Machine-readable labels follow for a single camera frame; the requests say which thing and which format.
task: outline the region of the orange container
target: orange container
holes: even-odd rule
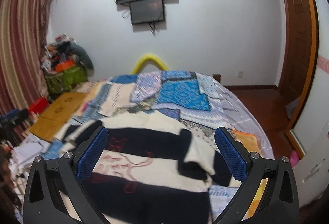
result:
[[[69,69],[70,67],[74,66],[75,62],[73,60],[68,60],[66,62],[60,63],[57,66],[55,66],[55,71],[57,73],[62,72],[66,69]]]

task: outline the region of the blue gripper pad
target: blue gripper pad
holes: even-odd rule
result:
[[[108,141],[109,132],[103,127],[77,164],[78,181],[82,182],[90,177]]]
[[[220,128],[215,131],[215,143],[233,177],[238,181],[245,181],[247,178],[246,163]]]

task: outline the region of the yellow foam tube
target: yellow foam tube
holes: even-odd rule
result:
[[[159,57],[155,56],[154,54],[147,53],[138,60],[133,70],[133,74],[140,73],[143,65],[148,61],[154,62],[160,70],[168,70],[168,67],[159,59]]]

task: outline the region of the metal screw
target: metal screw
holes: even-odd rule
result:
[[[285,163],[288,163],[289,162],[289,158],[287,158],[286,156],[283,156],[282,157],[282,161],[285,162]]]
[[[257,153],[257,152],[251,152],[251,153],[250,153],[250,156],[251,156],[253,159],[258,159],[258,158],[259,158],[259,153]]]
[[[73,156],[73,153],[72,152],[66,152],[64,154],[64,157],[67,158],[67,159],[71,158],[72,156]]]
[[[34,158],[34,161],[39,162],[42,159],[41,155],[38,155],[36,158]]]

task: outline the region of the reddish brown floor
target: reddish brown floor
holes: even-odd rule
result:
[[[264,129],[271,142],[275,158],[288,156],[294,149],[284,130],[289,123],[285,106],[288,104],[276,90],[232,91],[248,108]],[[299,210],[299,223],[306,218],[316,202]]]

